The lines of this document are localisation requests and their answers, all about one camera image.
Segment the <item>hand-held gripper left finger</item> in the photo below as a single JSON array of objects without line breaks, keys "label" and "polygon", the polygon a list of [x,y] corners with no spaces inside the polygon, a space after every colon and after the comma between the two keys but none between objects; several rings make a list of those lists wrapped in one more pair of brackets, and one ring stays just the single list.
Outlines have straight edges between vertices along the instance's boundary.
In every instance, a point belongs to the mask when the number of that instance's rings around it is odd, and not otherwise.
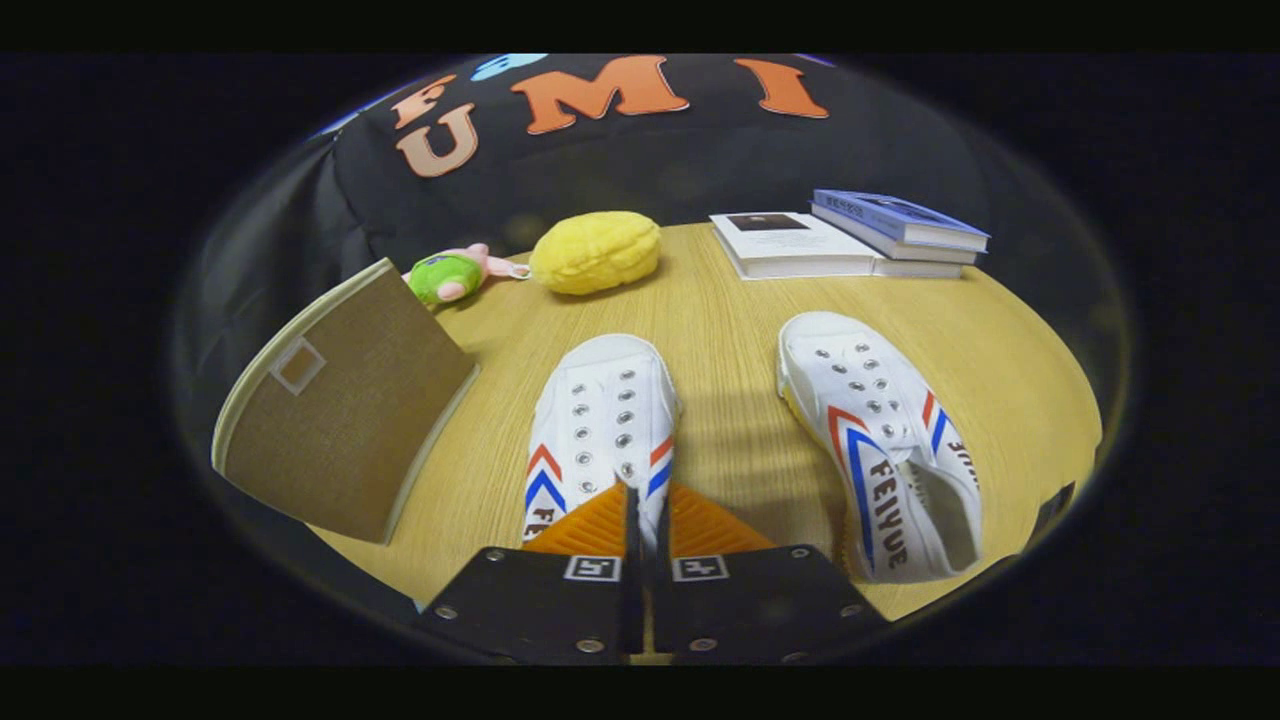
[{"label": "hand-held gripper left finger", "polygon": [[479,550],[425,603],[419,632],[493,664],[626,664],[643,650],[635,514],[635,491],[617,484],[554,527],[599,518],[612,550]]}]

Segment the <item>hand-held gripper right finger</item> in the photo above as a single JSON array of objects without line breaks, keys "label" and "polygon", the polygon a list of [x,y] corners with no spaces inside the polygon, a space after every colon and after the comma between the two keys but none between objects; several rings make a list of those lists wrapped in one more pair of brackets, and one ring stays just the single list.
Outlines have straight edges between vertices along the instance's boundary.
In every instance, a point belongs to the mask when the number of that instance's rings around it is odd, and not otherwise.
[{"label": "hand-held gripper right finger", "polygon": [[675,664],[808,664],[855,653],[890,623],[812,544],[777,544],[673,486],[660,525],[655,650]]}]

